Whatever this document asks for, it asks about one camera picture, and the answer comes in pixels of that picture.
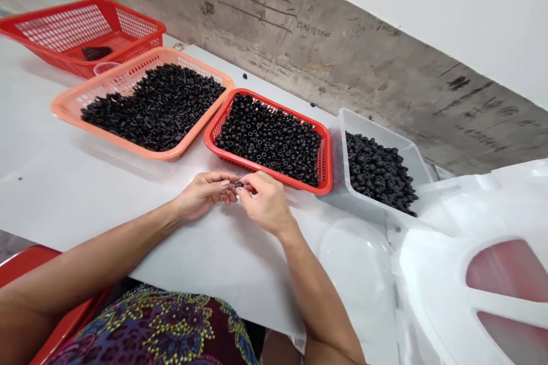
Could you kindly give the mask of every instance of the red chair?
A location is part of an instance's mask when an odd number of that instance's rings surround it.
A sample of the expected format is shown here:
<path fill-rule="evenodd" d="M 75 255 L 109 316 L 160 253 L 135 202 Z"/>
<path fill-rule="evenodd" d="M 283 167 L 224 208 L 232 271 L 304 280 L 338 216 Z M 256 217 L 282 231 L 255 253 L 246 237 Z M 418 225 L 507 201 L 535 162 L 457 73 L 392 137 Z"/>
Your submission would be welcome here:
<path fill-rule="evenodd" d="M 41 245 L 22 250 L 0 264 L 0 288 L 59 254 L 59 252 Z M 44 363 L 57 348 L 84 328 L 93 319 L 97 309 L 104 304 L 109 294 L 110 290 L 106 290 L 65 315 L 29 365 Z"/>

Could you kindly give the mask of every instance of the floral patterned clothing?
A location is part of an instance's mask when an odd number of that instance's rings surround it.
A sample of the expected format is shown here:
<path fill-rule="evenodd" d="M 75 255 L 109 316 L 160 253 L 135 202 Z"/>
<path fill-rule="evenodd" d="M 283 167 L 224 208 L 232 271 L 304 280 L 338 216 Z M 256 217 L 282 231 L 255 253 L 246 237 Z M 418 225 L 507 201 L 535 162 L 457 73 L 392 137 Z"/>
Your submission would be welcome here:
<path fill-rule="evenodd" d="M 141 285 L 45 365 L 257 365 L 245 325 L 222 299 Z"/>

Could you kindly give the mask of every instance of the orange plastic basket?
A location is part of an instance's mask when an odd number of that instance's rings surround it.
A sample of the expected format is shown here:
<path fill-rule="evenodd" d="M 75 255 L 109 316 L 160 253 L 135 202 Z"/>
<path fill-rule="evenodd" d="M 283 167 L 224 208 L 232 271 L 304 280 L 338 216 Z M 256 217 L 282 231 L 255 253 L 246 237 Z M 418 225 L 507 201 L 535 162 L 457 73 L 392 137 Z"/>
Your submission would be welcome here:
<path fill-rule="evenodd" d="M 87 107 L 96 96 L 104 97 L 107 93 L 114 92 L 119 92 L 122 95 L 132 95 L 134 93 L 133 87 L 141 78 L 146 76 L 146 70 L 154 69 L 165 63 L 174 63 L 182 67 L 191 68 L 206 77 L 213 76 L 215 81 L 226 88 L 176 147 L 169 151 L 151 151 L 90 123 L 86 123 L 80 118 L 82 115 L 81 109 Z M 188 148 L 193 139 L 200 133 L 207 121 L 213 116 L 223 100 L 233 89 L 234 81 L 226 74 L 174 48 L 157 47 L 59 94 L 51 103 L 51 112 L 69 124 L 98 135 L 140 156 L 153 160 L 175 161 Z"/>
<path fill-rule="evenodd" d="M 162 45 L 164 24 L 112 0 L 82 0 L 0 19 L 0 34 L 23 44 L 46 63 L 85 78 L 98 63 L 123 63 Z M 82 47 L 110 47 L 87 61 Z"/>
<path fill-rule="evenodd" d="M 260 164 L 254 163 L 253 161 L 246 160 L 245 158 L 229 153 L 228 151 L 225 151 L 215 145 L 215 139 L 221 133 L 221 127 L 226 122 L 227 116 L 230 114 L 232 102 L 237 93 L 242 95 L 251 94 L 254 102 L 258 100 L 262 103 L 266 103 L 269 108 L 274 110 L 281 108 L 284 111 L 284 114 L 291 113 L 295 118 L 300 119 L 302 123 L 310 123 L 313 125 L 314 131 L 321 136 L 320 149 L 318 150 L 318 159 L 316 163 L 316 166 L 318 167 L 319 180 L 319 185 L 317 187 L 312 187 L 311 185 L 295 180 L 287 175 L 274 171 L 273 169 L 264 167 Z M 264 171 L 291 188 L 310 191 L 316 195 L 325 195 L 331 191 L 331 188 L 333 187 L 333 169 L 331 166 L 331 134 L 329 133 L 329 130 L 317 121 L 314 121 L 311 118 L 299 114 L 298 112 L 295 112 L 287 107 L 281 106 L 280 104 L 275 103 L 253 91 L 246 90 L 245 88 L 237 88 L 227 96 L 227 99 L 221 106 L 221 109 L 205 129 L 204 141 L 206 146 L 212 152 L 217 154 L 222 160 L 230 164 L 237 165 L 238 167 L 250 172 Z"/>

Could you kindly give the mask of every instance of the hand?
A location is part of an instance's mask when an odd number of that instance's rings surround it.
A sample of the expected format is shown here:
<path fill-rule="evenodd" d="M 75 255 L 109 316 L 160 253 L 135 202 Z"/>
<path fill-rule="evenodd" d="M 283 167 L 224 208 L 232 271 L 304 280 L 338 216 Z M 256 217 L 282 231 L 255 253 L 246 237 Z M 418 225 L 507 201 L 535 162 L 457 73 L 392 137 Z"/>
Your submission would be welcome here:
<path fill-rule="evenodd" d="M 238 176 L 223 171 L 200 173 L 173 200 L 173 203 L 183 219 L 195 220 L 206 214 L 218 202 L 227 205 L 237 202 L 234 183 L 239 179 Z"/>
<path fill-rule="evenodd" d="M 286 232 L 299 231 L 291 215 L 284 186 L 263 171 L 242 178 L 243 187 L 236 188 L 247 215 L 267 232 L 280 238 Z"/>

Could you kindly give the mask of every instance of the person's left hand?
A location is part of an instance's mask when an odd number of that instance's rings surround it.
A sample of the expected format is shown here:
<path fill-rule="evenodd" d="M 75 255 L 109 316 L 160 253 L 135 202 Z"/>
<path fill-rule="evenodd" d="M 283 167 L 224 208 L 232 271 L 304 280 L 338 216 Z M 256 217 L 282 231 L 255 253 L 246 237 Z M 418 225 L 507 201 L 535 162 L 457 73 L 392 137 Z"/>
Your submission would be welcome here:
<path fill-rule="evenodd" d="M 224 171 L 200 173 L 173 202 L 185 220 L 195 220 L 218 202 L 237 202 L 234 183 L 239 179 L 240 177 Z"/>

